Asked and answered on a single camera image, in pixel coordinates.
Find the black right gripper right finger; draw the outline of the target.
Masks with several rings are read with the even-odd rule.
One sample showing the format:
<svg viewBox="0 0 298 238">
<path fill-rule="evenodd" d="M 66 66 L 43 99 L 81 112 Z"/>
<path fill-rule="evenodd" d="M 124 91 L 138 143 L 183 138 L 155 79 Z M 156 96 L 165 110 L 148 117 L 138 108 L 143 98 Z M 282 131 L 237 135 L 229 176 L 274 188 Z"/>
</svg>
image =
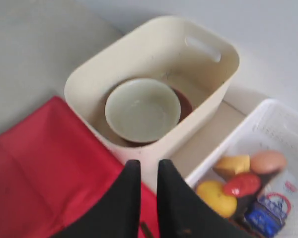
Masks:
<svg viewBox="0 0 298 238">
<path fill-rule="evenodd" d="M 251 237 L 209 208 L 169 159 L 158 163 L 157 215 L 161 238 Z"/>
</svg>

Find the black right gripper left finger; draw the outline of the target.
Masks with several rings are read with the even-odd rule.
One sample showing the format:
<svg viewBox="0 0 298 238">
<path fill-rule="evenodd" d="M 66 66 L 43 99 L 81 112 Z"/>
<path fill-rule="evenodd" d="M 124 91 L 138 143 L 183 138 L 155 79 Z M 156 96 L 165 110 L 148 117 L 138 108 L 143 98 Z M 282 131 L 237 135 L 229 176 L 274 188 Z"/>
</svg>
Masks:
<svg viewBox="0 0 298 238">
<path fill-rule="evenodd" d="M 141 167 L 129 160 L 102 198 L 54 238 L 136 238 L 141 211 Z"/>
</svg>

